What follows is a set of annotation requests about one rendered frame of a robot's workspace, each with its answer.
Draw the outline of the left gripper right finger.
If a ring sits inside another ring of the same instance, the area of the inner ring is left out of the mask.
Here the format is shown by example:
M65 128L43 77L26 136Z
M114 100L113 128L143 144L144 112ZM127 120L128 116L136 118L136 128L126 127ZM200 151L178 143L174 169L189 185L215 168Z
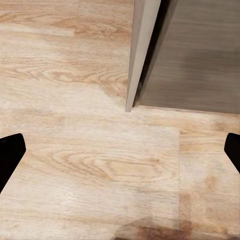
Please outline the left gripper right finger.
M240 173L240 135L228 133L224 151Z

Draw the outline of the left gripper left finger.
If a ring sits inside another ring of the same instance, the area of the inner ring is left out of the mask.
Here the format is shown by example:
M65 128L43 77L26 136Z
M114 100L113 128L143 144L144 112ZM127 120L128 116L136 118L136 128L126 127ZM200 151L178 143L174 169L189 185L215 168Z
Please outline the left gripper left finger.
M0 138L0 193L26 152L21 133Z

